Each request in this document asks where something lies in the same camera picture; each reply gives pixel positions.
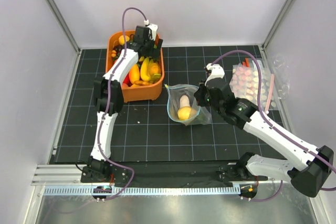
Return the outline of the white radish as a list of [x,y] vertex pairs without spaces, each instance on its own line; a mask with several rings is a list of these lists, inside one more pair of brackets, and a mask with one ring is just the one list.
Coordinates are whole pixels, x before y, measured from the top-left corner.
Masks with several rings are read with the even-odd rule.
[[182,95],[179,99],[179,105],[180,105],[180,108],[183,108],[183,107],[190,107],[190,100],[189,100],[189,97],[187,95]]

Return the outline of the clear blue zip bag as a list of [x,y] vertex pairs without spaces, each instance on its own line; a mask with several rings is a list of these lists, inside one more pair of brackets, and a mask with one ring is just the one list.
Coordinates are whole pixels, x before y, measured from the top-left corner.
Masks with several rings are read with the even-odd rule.
[[211,113],[197,104],[194,97],[197,86],[190,84],[164,85],[167,94],[167,113],[169,118],[185,126],[208,125],[212,122]]

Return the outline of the orange plastic bin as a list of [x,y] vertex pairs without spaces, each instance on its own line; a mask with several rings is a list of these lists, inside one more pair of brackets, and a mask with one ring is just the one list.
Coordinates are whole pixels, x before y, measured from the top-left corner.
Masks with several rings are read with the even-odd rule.
[[[122,35],[122,31],[114,33],[108,40],[107,53],[106,53],[106,66],[105,72],[108,72],[113,65],[116,63],[116,59],[112,58],[113,48],[119,45],[119,37]],[[161,68],[161,78],[154,84],[149,86],[139,86],[139,87],[124,87],[122,88],[124,102],[132,101],[142,101],[142,100],[156,100],[161,92],[163,80],[165,77],[164,69],[164,56],[163,49],[160,49],[159,65]]]

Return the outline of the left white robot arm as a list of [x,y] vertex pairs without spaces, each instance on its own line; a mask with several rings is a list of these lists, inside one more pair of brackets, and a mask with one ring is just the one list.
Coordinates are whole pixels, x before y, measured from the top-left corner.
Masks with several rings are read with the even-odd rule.
[[83,179],[106,182],[111,178],[111,140],[113,127],[125,102],[155,100],[161,94],[164,77],[162,42],[158,26],[148,20],[134,31],[111,36],[108,43],[106,73],[93,83],[97,111],[95,142]]

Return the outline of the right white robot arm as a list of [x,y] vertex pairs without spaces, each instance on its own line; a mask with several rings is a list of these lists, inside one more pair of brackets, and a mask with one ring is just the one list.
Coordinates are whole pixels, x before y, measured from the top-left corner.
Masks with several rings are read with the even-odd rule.
[[284,157],[274,159],[247,153],[237,163],[239,178],[266,176],[283,180],[311,198],[324,189],[324,183],[335,171],[331,148],[317,147],[293,135],[248,99],[235,97],[221,78],[201,82],[194,97],[198,105],[212,107],[224,121],[258,137]]

